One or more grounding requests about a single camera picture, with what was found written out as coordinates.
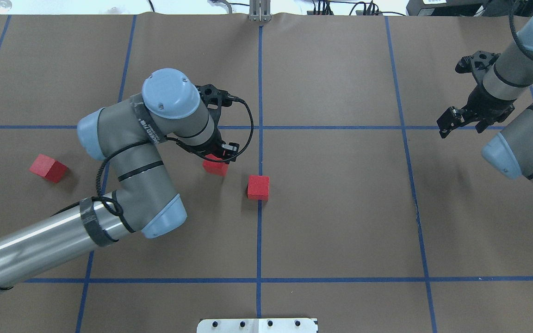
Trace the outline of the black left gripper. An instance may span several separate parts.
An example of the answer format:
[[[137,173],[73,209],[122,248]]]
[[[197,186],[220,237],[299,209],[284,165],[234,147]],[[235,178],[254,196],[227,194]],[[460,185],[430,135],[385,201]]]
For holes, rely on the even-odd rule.
[[[216,125],[207,125],[195,135],[176,133],[176,137],[181,141],[180,146],[186,152],[201,156],[217,152],[217,158],[224,160],[226,164],[235,162],[240,152],[239,143],[222,141]]]

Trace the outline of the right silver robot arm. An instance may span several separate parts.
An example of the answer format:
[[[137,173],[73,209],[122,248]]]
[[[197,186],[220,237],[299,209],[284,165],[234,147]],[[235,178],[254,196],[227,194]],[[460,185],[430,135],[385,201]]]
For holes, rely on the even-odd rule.
[[[460,74],[472,74],[476,86],[461,107],[449,107],[438,118],[439,133],[475,124],[478,133],[503,123],[514,103],[533,86],[533,16],[519,31],[509,17],[513,41],[503,53],[476,51],[455,66]],[[482,149],[483,158],[508,179],[524,177],[533,183],[533,102]]]

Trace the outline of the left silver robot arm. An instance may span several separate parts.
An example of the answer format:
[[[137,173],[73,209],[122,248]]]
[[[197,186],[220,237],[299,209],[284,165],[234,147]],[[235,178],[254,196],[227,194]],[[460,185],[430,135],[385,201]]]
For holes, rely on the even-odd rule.
[[[217,126],[222,107],[233,103],[243,100],[159,69],[139,93],[81,119],[80,143],[102,162],[96,194],[0,238],[0,294],[128,234],[155,238],[182,225],[186,209],[157,145],[175,142],[204,160],[234,161],[245,148],[223,141]]]

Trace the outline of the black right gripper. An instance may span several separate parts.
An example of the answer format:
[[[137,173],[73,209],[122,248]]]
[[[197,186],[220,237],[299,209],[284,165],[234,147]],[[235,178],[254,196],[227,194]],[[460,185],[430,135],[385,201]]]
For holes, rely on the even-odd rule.
[[[451,131],[475,123],[477,133],[482,133],[495,122],[503,122],[514,110],[513,100],[493,97],[481,85],[476,86],[468,96],[463,108],[448,107],[436,120],[442,139]]]

